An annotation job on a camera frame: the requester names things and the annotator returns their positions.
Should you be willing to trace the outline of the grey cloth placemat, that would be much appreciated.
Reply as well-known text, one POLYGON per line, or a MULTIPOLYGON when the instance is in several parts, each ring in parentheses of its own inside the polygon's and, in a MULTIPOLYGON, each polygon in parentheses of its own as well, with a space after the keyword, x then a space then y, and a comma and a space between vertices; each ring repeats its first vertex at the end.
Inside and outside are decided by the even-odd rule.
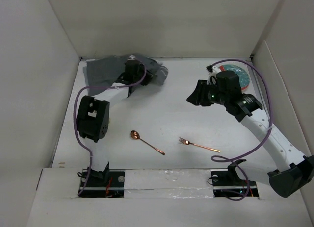
POLYGON ((114 83, 134 84, 147 73, 157 76, 153 83, 163 85, 169 71, 163 64, 141 54, 109 56, 88 61, 84 70, 87 85, 98 87, 110 87, 114 83))

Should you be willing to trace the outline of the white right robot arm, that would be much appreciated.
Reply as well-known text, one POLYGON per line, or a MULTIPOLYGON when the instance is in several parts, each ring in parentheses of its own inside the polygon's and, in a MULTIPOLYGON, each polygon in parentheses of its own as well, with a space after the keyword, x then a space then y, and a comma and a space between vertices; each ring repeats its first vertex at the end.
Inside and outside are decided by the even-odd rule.
POLYGON ((252 94, 242 92, 239 76, 233 71, 221 71, 215 65, 207 66, 209 77, 199 80, 187 102, 195 106, 209 107, 214 104, 225 107, 239 123, 246 127, 259 141, 250 151, 234 158, 219 155, 215 162, 229 162, 228 182, 237 185, 244 181, 257 181, 270 185, 281 197, 287 198, 311 182, 314 177, 314 157, 296 148, 273 124, 271 112, 252 94), (263 147, 276 167, 241 167, 246 157, 263 147))

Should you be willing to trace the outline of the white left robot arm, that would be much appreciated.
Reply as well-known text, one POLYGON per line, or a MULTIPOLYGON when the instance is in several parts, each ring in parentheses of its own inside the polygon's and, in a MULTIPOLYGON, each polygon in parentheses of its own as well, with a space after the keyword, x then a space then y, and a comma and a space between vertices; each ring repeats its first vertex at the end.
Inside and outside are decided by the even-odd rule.
POLYGON ((109 182, 109 161, 100 140, 108 131, 110 108, 151 82, 162 85, 168 71, 154 59, 131 54, 88 61, 84 74, 87 84, 81 91, 88 94, 76 96, 73 116, 75 137, 90 154, 81 177, 104 186, 109 182))

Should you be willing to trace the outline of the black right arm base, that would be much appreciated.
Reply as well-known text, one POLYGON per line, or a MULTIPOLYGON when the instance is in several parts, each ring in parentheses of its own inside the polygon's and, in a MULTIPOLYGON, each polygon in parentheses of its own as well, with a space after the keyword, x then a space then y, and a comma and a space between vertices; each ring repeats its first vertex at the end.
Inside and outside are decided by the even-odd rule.
POLYGON ((228 198, 234 201, 238 201, 245 197, 259 197, 257 184, 254 181, 249 181, 249 187, 247 187, 248 181, 244 178, 240 178, 236 172, 237 165, 246 161, 240 159, 235 163, 231 163, 224 169, 211 169, 210 177, 207 183, 213 187, 213 195, 215 198, 228 198))

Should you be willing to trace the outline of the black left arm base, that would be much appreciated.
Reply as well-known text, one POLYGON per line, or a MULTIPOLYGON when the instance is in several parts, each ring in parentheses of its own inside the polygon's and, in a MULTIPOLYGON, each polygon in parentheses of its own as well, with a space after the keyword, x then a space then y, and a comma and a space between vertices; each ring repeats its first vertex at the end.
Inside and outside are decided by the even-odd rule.
POLYGON ((110 170, 106 181, 96 179, 90 175, 86 187, 85 177, 87 170, 80 175, 79 197, 81 198, 123 198, 125 184, 125 170, 110 170))

